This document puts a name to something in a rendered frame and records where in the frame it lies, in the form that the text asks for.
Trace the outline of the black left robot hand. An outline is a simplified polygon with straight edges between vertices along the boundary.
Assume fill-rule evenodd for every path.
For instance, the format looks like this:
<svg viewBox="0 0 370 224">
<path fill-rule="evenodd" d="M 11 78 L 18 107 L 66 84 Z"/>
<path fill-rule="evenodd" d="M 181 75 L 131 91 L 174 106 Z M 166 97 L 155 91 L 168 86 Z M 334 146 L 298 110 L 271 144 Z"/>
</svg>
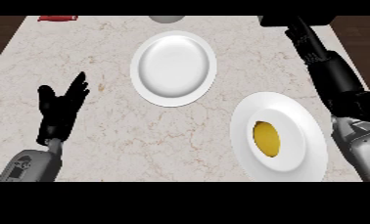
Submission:
<svg viewBox="0 0 370 224">
<path fill-rule="evenodd" d="M 42 122 L 36 142 L 42 146 L 46 146 L 48 141 L 54 138 L 61 141 L 69 139 L 78 114 L 91 93 L 88 86 L 89 83 L 86 82 L 86 73 L 83 71 L 72 82 L 63 96 L 55 95 L 55 91 L 49 85 L 39 86 L 38 95 Z"/>
</svg>

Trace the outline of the white plate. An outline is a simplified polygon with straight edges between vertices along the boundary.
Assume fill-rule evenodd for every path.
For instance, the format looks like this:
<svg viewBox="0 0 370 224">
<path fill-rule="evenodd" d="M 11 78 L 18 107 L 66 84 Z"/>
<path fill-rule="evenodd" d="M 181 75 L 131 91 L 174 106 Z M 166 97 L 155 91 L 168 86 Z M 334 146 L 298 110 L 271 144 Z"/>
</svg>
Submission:
<svg viewBox="0 0 370 224">
<path fill-rule="evenodd" d="M 131 79 L 155 105 L 175 108 L 194 103 L 217 81 L 217 53 L 208 41 L 181 30 L 153 36 L 134 55 Z"/>
<path fill-rule="evenodd" d="M 268 157 L 258 148 L 258 122 L 273 125 L 280 149 Z M 255 181 L 322 181 L 329 151 L 325 133 L 304 106 L 277 92 L 258 92 L 239 103 L 230 121 L 230 140 L 239 163 Z"/>
</svg>

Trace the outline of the yellow lemon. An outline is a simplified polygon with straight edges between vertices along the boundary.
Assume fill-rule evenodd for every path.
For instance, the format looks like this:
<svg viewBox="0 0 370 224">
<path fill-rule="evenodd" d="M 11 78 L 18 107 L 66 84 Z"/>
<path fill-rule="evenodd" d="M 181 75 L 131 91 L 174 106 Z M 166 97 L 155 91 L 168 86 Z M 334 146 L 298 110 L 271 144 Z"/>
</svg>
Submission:
<svg viewBox="0 0 370 224">
<path fill-rule="evenodd" d="M 267 157 L 276 157 L 280 151 L 280 136 L 274 126 L 258 121 L 254 127 L 255 144 Z"/>
</svg>

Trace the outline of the red flat object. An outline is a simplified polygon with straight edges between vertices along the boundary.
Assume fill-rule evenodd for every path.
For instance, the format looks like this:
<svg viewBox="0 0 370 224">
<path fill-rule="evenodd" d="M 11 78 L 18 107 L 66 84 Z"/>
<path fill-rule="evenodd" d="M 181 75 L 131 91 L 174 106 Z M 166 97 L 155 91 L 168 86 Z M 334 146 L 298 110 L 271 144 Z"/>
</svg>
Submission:
<svg viewBox="0 0 370 224">
<path fill-rule="evenodd" d="M 39 22 L 73 22 L 79 19 L 79 16 L 39 16 Z"/>
</svg>

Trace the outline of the grey round object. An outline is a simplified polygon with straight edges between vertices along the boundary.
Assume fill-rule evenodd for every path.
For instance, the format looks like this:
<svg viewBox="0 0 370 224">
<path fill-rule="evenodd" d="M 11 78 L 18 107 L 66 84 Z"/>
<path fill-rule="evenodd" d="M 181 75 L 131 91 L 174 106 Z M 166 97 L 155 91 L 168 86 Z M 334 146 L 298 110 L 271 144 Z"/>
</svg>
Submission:
<svg viewBox="0 0 370 224">
<path fill-rule="evenodd" d="M 150 18 L 159 23 L 175 23 L 180 22 L 186 16 L 150 16 Z"/>
</svg>

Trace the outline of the black appliance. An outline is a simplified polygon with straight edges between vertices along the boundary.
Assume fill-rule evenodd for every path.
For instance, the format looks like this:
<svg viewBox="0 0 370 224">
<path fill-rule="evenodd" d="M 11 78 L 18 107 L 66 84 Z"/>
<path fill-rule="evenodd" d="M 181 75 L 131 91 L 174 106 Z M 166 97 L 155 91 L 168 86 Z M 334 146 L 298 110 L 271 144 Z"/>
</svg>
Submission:
<svg viewBox="0 0 370 224">
<path fill-rule="evenodd" d="M 303 19 L 308 25 L 328 25 L 335 20 L 334 15 L 323 15 L 323 16 L 260 16 L 260 23 L 263 27 L 274 27 L 274 26 L 289 26 L 292 22 L 298 19 Z"/>
</svg>

